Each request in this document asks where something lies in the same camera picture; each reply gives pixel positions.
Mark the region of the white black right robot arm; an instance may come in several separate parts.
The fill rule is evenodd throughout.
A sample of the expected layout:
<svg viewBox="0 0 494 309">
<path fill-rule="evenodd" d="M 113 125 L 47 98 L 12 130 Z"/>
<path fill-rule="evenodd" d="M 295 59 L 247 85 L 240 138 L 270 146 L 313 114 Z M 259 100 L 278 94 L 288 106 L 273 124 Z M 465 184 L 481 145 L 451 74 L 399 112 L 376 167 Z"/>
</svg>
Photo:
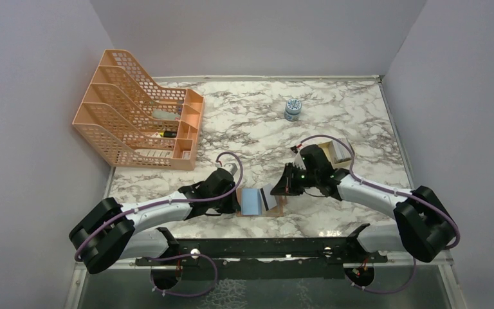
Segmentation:
<svg viewBox="0 0 494 309">
<path fill-rule="evenodd" d="M 422 262 L 431 262 L 456 237 L 454 222 L 428 187 L 413 191 L 369 185 L 344 168 L 334 168 L 324 151 L 309 145 L 298 154 L 300 166 L 285 165 L 273 196 L 300 196 L 316 188 L 322 196 L 349 201 L 378 211 L 393 222 L 364 225 L 347 237 L 345 253 L 355 262 L 377 251 L 403 251 Z"/>
</svg>

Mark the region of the tan leather card holder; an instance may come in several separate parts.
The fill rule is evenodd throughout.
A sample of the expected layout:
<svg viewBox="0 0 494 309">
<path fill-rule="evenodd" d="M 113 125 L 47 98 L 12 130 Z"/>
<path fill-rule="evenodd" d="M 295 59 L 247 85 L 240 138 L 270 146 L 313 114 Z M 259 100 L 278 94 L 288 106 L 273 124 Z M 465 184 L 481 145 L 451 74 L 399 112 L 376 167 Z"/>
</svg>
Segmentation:
<svg viewBox="0 0 494 309">
<path fill-rule="evenodd" d="M 274 196 L 277 200 L 277 206 L 272 210 L 264 211 L 259 194 L 260 188 L 237 189 L 237 200 L 240 206 L 239 211 L 236 212 L 238 217 L 281 217 L 284 215 L 287 198 Z"/>
</svg>

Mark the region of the silver magnetic stripe card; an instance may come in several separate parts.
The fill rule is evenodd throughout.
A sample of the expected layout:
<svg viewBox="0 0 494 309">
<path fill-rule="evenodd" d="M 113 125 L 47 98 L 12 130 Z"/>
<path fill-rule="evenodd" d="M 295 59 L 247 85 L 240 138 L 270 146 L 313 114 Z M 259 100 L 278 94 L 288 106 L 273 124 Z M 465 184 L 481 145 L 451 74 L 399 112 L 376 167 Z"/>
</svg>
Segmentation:
<svg viewBox="0 0 494 309">
<path fill-rule="evenodd" d="M 273 188 L 272 184 L 268 183 L 259 189 L 262 209 L 264 211 L 272 210 L 277 206 L 276 198 L 273 195 L 271 195 L 272 188 Z"/>
</svg>

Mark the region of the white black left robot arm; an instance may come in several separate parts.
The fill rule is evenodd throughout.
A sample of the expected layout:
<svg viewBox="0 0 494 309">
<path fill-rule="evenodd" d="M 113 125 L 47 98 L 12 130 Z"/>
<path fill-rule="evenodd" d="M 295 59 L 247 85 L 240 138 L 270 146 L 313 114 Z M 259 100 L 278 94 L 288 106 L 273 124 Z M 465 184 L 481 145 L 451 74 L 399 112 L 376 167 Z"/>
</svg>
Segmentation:
<svg viewBox="0 0 494 309">
<path fill-rule="evenodd" d="M 178 243 L 162 225 L 239 208 L 232 164 L 219 167 L 206 180 L 141 203 L 118 203 L 113 197 L 100 201 L 69 233 L 75 257 L 90 274 L 107 270 L 121 259 L 151 257 L 161 264 L 176 258 Z"/>
</svg>

